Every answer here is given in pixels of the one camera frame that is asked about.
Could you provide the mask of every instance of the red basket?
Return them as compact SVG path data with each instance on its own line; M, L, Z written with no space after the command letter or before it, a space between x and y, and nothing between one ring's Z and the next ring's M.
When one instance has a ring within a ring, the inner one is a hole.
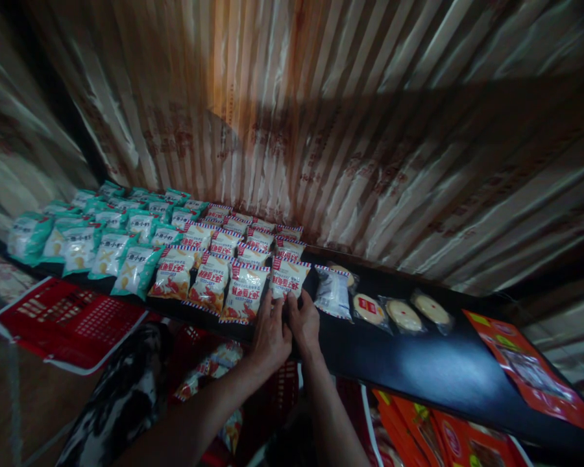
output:
M48 363L88 375L146 316L144 307L47 278L0 310L0 334Z

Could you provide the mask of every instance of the packaged snack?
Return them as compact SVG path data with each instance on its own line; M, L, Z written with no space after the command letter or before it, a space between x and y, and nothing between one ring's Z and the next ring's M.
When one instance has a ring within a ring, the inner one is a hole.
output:
M352 298L352 305L355 316L393 335L389 327L389 318L375 299L357 294Z
M197 279L188 293L188 302L218 317L223 311L225 286L229 279L230 256L203 253Z
M303 282L311 269L311 264L300 261L285 261L280 257L273 258L273 275L271 290L273 298L285 299L288 292L292 292L298 299L303 288Z
M219 322L250 324L255 321L270 271L270 268L243 264L235 259L227 300Z
M320 283L313 303L327 315L352 321L348 306L348 273L314 265Z
M106 180L99 190L97 190L97 194L102 196L105 200L109 200L113 196L123 196L123 193L125 193L124 187L120 187L108 180Z
M190 195L188 193L174 190L173 188L167 188L167 192L164 194L164 199L171 201L176 206L183 206L189 198Z
M105 228L97 248L88 278L103 279L119 274L119 265L131 246L136 244L136 234L127 230Z
M454 327L454 317L443 309L435 300L415 289L411 295L411 303L422 314L437 325L437 329L443 335L448 335Z
M140 234L138 243L149 243L154 225L158 223L158 215L145 210L128 210L128 232Z
M151 286L149 296L188 300L190 270L195 265L201 250L189 246L168 246L158 262L156 280Z
M131 246L119 268L119 276L111 295L134 294L145 301L149 282L162 255L163 248L147 243Z
M286 261L298 261L307 243L286 237L274 238L275 254Z
M214 235L212 235L210 251L225 256L234 256L236 254L236 247L241 239L242 235L239 233L223 229L217 230L214 232Z
M6 241L6 252L20 263L36 266L53 224L51 217L25 212L13 222Z
M238 261L241 263L263 267L270 255L269 252L259 248L251 248L246 243L238 243Z
M58 226L58 231L65 238L61 251L65 258L63 277L91 270L102 235L102 224L94 222L63 224Z
M58 230L60 225L74 225L81 224L82 217L79 214L74 214L70 212L57 213L54 216L54 227L52 228L52 233L45 241L45 246L43 247L43 254L40 258L41 263L64 263L65 258L63 258L62 251L65 243L65 237Z
M186 223L188 221L196 221L199 218L199 213L197 211L187 210L184 208L173 208L173 214L171 216L171 225L174 227L179 227L182 230L186 230Z
M182 230L169 224L156 225L156 233L151 239L154 246L179 245L182 240Z
M249 227L247 229L247 245L251 248L259 248L263 251L270 251L273 244L274 235L265 230Z
M288 227L284 225L277 226L277 236L286 237L292 240L300 240L303 235L303 227Z

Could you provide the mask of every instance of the hand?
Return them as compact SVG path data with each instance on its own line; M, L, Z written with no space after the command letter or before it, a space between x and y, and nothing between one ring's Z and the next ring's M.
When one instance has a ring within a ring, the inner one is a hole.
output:
M298 350L303 360L307 360L321 354L318 341L320 315L307 290L301 290L300 296L303 299L300 310L292 292L287 295L287 304L290 310L290 326L297 341Z
M292 351L292 332L287 324L282 325L281 322L284 300L279 298L271 312L272 301L273 293L268 290L258 313L258 325L253 336L253 351L249 355L264 377L269 377L276 372Z

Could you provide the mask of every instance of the black tabletop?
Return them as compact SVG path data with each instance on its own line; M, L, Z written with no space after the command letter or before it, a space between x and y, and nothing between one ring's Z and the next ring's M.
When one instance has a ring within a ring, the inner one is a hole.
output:
M308 252L302 259L326 264L325 258ZM331 373L538 444L559 464L584 461L584 430L531 409L462 312L468 309L506 321L489 300L425 285L410 276L339 263L360 276L359 293L408 299L419 288L451 313L455 324L452 332L444 336L422 318L429 330L413 336L399 334L392 323L390 335L363 320L354 319L351 324L321 313L320 343ZM35 272L51 276L59 276L61 271L62 265L42 264L35 268ZM73 274L66 280L105 294L114 283L114 278L90 281L85 274ZM312 269L304 284L312 296L317 283ZM142 304L135 296L118 298ZM252 326L219 324L215 316L176 300L148 298L145 305L160 315L241 342L248 343L253 336ZM296 351L293 357L298 358Z

